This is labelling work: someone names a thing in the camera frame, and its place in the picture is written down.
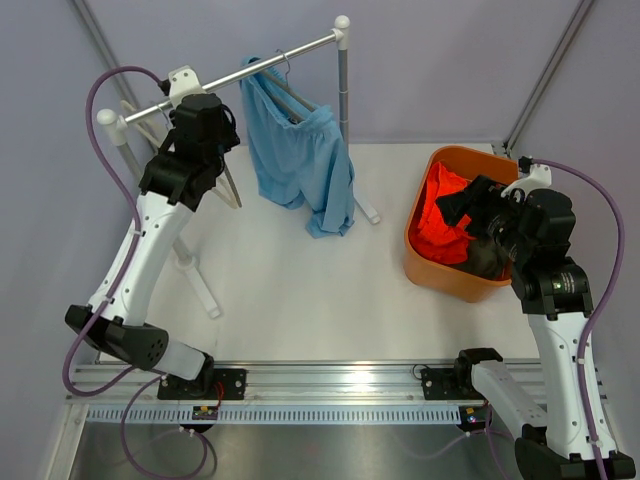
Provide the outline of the orange shorts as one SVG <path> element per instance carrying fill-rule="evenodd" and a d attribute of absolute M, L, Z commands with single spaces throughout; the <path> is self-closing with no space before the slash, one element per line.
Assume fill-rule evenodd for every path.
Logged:
<path fill-rule="evenodd" d="M 440 197 L 459 193 L 467 185 L 466 179 L 450 171 L 442 162 L 429 168 L 419 221 L 410 229 L 410 241 L 423 258 L 443 265 L 456 265 L 468 259 L 468 247 L 473 240 L 465 231 L 469 217 L 464 216 L 460 226 L 448 226 L 436 205 Z"/>

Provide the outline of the olive green shorts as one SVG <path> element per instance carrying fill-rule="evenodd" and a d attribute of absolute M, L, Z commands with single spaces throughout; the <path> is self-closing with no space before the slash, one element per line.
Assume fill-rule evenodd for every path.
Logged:
<path fill-rule="evenodd" d="M 511 261 L 506 253 L 492 240 L 471 240 L 467 247 L 467 258 L 454 264 L 453 268 L 490 281 L 509 277 Z"/>

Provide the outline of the grey clothes hanger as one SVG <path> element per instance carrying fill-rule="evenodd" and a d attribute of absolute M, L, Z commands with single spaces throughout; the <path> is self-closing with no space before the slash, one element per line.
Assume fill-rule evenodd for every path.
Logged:
<path fill-rule="evenodd" d="M 239 191 L 228 166 L 224 167 L 223 174 L 217 178 L 216 186 L 211 192 L 231 209 L 242 207 Z"/>

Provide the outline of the white clothes hanger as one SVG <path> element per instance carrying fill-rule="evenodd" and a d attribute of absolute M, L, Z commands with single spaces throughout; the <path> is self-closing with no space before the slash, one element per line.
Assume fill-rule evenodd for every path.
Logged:
<path fill-rule="evenodd" d="M 128 101 L 121 99 L 120 106 L 126 113 L 134 113 L 136 108 Z M 135 130 L 144 137 L 154 150 L 161 147 L 168 130 L 154 122 L 153 120 L 144 120 L 134 126 Z"/>

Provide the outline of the light blue shorts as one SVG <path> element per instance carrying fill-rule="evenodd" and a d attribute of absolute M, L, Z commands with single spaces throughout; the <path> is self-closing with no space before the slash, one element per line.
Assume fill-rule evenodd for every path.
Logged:
<path fill-rule="evenodd" d="M 259 74 L 239 88 L 259 195 L 290 210 L 308 206 L 306 230 L 314 238 L 346 235 L 354 223 L 355 169 L 331 108 L 308 100 L 316 108 L 308 112 Z M 290 123 L 266 88 L 306 119 Z"/>

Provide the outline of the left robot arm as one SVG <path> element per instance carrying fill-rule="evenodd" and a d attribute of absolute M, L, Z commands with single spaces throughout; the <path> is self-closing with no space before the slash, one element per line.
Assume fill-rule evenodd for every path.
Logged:
<path fill-rule="evenodd" d="M 173 245 L 239 143 L 230 109 L 213 93 L 184 97 L 173 127 L 145 166 L 129 231 L 102 286 L 87 305 L 72 305 L 66 324 L 78 343 L 128 365 L 180 379 L 193 398 L 215 385 L 213 358 L 147 323 L 154 287 Z"/>

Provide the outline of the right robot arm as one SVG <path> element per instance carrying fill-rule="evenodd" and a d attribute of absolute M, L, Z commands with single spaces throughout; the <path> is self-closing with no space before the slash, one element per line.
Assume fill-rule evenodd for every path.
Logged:
<path fill-rule="evenodd" d="M 480 394 L 514 438 L 525 479 L 632 479 L 604 416 L 590 350 L 595 317 L 585 271 L 568 255 L 572 202 L 549 188 L 525 194 L 486 176 L 436 204 L 445 223 L 492 241 L 512 262 L 512 288 L 537 345 L 546 393 L 540 408 L 492 349 L 459 354 L 453 372 L 461 395 Z"/>

